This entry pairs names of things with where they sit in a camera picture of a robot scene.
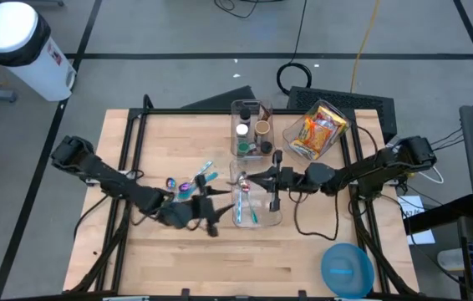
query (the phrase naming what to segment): gray floor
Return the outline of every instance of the gray floor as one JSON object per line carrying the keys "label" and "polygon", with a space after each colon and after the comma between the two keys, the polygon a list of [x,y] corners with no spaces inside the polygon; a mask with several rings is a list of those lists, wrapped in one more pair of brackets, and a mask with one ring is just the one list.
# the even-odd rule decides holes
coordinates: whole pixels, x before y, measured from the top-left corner
{"label": "gray floor", "polygon": [[[33,3],[53,29],[65,53],[76,53],[94,0],[65,1],[66,7]],[[473,23],[473,0],[464,0]],[[241,13],[249,3],[236,3]],[[257,5],[246,20],[217,9],[211,0],[103,0],[88,54],[290,53],[302,1]],[[299,52],[357,53],[372,12],[364,0],[309,0]],[[473,54],[452,1],[383,0],[365,49],[375,54]],[[57,139],[80,135],[97,145],[107,109],[138,107],[144,93],[155,107],[177,108],[229,89],[251,85],[259,99],[286,106],[276,85],[286,59],[85,59]],[[313,87],[349,91],[353,60],[298,60],[313,71]],[[0,102],[0,264],[56,109],[0,68],[15,89],[15,104]],[[282,77],[286,86],[304,85],[297,70]],[[473,60],[363,60],[356,91],[394,98],[399,135],[436,140],[459,128],[458,109],[473,104]],[[439,154],[445,177],[436,185],[417,176],[410,184],[442,202],[470,192],[462,145]],[[53,168],[43,175],[33,213],[3,297],[59,293],[73,244],[85,187]],[[453,226],[435,230],[437,244],[422,249],[435,256],[457,247]],[[459,297],[456,284],[413,249],[421,290]]]}

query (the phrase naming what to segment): blue bowl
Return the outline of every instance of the blue bowl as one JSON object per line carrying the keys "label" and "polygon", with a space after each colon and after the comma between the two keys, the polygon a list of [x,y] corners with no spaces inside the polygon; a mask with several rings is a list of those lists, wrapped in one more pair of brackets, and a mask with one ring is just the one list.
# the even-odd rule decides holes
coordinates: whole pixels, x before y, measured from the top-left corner
{"label": "blue bowl", "polygon": [[362,298],[374,284],[369,257],[350,243],[332,246],[322,257],[322,279],[340,298]]}

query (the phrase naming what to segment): wooden tabletop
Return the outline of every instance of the wooden tabletop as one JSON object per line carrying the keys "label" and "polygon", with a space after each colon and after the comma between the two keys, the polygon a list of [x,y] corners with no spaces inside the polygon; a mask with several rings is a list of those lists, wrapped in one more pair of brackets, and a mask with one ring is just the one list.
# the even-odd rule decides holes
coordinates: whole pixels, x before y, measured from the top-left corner
{"label": "wooden tabletop", "polygon": [[[108,110],[99,138],[97,155],[113,167],[117,167],[120,158],[127,114],[128,110]],[[358,124],[372,133],[378,147],[383,147],[376,112],[356,110],[356,116]],[[274,116],[276,147],[282,147],[282,129],[298,117]],[[133,130],[127,169],[132,161],[137,124],[138,121]],[[229,149],[230,136],[230,115],[148,115],[140,157],[140,169],[145,176],[139,183],[164,187],[168,176],[178,183],[189,181],[206,161],[214,161],[210,171],[217,171],[219,176],[211,185],[228,189],[225,182],[230,177],[230,162],[235,159]],[[374,147],[370,138],[363,131],[359,136],[364,156],[371,156]],[[348,143],[354,161],[349,132]],[[333,168],[342,168],[340,144],[334,145],[320,161]],[[283,156],[282,166],[294,166],[297,172],[303,172],[306,167],[299,166],[290,156]],[[393,188],[387,187],[383,193],[396,198]],[[102,196],[97,186],[89,187],[83,211]],[[288,200],[286,192],[280,192],[279,196],[282,200],[281,224],[261,230],[235,227],[231,212],[222,217],[218,224],[220,236],[215,238],[208,237],[202,230],[176,230],[149,219],[137,227],[131,225],[119,293],[180,295],[182,288],[189,288],[192,295],[296,296],[298,290],[304,289],[308,296],[334,296],[320,275],[320,260],[335,243],[357,244],[353,218],[348,213],[347,189],[338,194],[336,242],[298,234],[292,219],[294,204]],[[213,199],[215,207],[231,203],[230,195],[214,196]],[[106,202],[90,214],[80,226],[64,289],[77,284],[100,254],[109,204]],[[382,198],[374,202],[374,209],[385,257],[404,281],[418,290],[398,205]],[[138,221],[141,215],[134,211],[133,218]],[[305,232],[332,236],[335,228],[333,198],[319,193],[309,196],[298,208],[298,221]],[[370,257],[375,269],[374,258]],[[107,280],[111,278],[113,268],[114,257],[109,260]],[[377,277],[374,290],[380,291]]]}

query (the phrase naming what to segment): white cable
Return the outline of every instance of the white cable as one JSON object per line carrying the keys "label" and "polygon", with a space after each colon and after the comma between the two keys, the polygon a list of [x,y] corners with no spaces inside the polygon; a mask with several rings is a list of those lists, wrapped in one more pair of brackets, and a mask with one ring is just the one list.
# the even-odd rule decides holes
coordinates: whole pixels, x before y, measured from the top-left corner
{"label": "white cable", "polygon": [[436,180],[436,179],[432,178],[431,176],[426,175],[426,174],[425,174],[424,172],[422,172],[422,171],[419,171],[419,174],[422,175],[423,177],[425,177],[426,179],[428,179],[428,180],[434,182],[434,183],[437,183],[437,184],[443,184],[443,183],[445,183],[445,178],[444,178],[444,177],[440,174],[440,172],[437,170],[437,167],[433,166],[433,167],[431,167],[431,168],[435,171],[435,173],[437,174],[437,176],[439,176],[439,180]]}

